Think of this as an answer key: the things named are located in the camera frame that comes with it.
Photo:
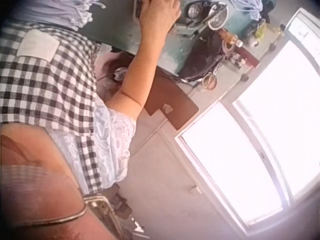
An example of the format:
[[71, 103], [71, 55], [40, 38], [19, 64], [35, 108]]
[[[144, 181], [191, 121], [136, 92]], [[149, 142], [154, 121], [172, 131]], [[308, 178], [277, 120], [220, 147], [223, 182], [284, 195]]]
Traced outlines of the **person's right hand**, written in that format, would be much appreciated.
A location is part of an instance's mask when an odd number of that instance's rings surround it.
[[165, 39], [182, 13], [180, 4], [180, 0], [141, 0], [139, 23], [142, 39]]

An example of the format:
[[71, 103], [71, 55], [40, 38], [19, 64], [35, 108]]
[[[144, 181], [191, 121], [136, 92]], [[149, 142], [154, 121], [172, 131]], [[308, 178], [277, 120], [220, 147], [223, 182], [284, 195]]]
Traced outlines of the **light blue fabric pile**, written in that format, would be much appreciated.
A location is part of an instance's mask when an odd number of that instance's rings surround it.
[[78, 31], [93, 21], [90, 8], [105, 9], [102, 0], [22, 0], [6, 21], [60, 26]]

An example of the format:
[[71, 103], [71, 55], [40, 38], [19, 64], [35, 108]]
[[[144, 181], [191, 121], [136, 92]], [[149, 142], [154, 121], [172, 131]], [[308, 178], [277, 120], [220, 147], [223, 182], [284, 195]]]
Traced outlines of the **white framed window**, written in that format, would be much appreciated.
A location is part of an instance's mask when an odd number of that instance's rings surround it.
[[249, 79], [176, 140], [243, 238], [320, 202], [320, 18], [299, 8]]

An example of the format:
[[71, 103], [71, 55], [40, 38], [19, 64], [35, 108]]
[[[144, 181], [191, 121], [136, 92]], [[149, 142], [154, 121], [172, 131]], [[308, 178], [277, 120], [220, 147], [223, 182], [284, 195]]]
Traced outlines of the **blue cloth heap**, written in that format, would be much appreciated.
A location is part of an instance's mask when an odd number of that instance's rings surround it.
[[274, 10], [276, 0], [229, 0], [235, 9], [246, 13], [254, 21], [269, 19], [269, 13]]

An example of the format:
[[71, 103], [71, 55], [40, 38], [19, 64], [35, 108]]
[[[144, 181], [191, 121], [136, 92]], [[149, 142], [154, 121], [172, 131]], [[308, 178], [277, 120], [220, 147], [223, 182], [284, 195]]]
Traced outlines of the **teal sewing machine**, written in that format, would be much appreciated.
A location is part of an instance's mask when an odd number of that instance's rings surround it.
[[205, 4], [207, 8], [215, 3], [226, 5], [225, 12], [221, 14], [222, 17], [226, 16], [226, 19], [220, 20], [219, 23], [229, 32], [238, 36], [252, 22], [249, 13], [236, 9], [231, 0], [180, 0], [182, 14], [168, 34], [158, 62], [159, 67], [171, 74], [177, 75], [182, 69], [199, 34], [205, 30], [213, 31], [218, 27], [215, 23], [208, 25], [209, 21], [206, 20], [206, 17], [212, 14], [209, 10], [206, 10], [196, 20], [188, 17], [191, 5], [197, 2]]

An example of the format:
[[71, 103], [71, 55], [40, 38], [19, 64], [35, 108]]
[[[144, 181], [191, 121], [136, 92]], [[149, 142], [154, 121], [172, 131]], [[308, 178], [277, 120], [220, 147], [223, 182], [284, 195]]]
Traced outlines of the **dark red long box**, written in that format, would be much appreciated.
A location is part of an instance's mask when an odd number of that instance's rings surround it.
[[256, 68], [260, 64], [260, 61], [254, 55], [252, 55], [245, 47], [236, 46], [234, 51], [245, 60], [248, 66]]

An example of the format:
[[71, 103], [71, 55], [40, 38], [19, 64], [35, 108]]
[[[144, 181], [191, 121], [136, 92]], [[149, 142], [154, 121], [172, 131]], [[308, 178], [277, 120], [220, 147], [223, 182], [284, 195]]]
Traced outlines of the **black cloth bag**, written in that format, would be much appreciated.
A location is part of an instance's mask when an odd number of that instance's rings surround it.
[[222, 42], [217, 31], [204, 30], [195, 41], [178, 77], [194, 82], [207, 75], [225, 56]]

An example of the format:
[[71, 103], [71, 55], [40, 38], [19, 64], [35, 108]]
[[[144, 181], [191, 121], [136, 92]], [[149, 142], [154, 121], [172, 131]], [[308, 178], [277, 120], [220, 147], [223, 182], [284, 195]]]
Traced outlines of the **yellow small bottle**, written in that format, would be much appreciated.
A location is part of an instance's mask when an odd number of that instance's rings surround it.
[[256, 39], [260, 40], [264, 37], [266, 27], [267, 27], [267, 25], [265, 23], [263, 23], [257, 27], [257, 30], [254, 33], [254, 36]]

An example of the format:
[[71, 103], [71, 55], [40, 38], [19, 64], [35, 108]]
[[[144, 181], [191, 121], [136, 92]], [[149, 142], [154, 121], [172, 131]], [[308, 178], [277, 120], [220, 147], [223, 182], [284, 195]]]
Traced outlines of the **brown tape roll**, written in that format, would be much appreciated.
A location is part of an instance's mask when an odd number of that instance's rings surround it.
[[222, 46], [222, 51], [226, 55], [230, 55], [235, 47], [237, 46], [238, 42], [238, 36], [236, 35], [235, 37], [232, 37], [231, 40], [227, 40], [226, 38], [222, 39], [221, 46]]

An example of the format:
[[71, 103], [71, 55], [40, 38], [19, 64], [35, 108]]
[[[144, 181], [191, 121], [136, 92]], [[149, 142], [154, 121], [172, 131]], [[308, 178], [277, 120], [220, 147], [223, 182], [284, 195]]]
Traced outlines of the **brown flat board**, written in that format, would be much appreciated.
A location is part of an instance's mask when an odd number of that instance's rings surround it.
[[178, 131], [199, 111], [199, 107], [166, 74], [157, 70], [144, 108], [151, 116], [160, 110]]

